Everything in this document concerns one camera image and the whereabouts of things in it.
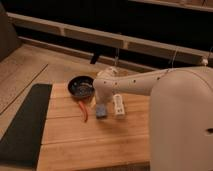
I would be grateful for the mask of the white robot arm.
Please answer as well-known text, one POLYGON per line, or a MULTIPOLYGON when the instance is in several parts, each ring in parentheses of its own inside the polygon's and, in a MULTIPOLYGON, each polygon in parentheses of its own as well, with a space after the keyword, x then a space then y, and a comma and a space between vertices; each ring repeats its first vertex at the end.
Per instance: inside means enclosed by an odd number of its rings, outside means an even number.
POLYGON ((213 68, 169 68, 122 77, 105 69, 93 86, 99 103, 114 93, 150 98, 151 171, 213 171, 213 68))

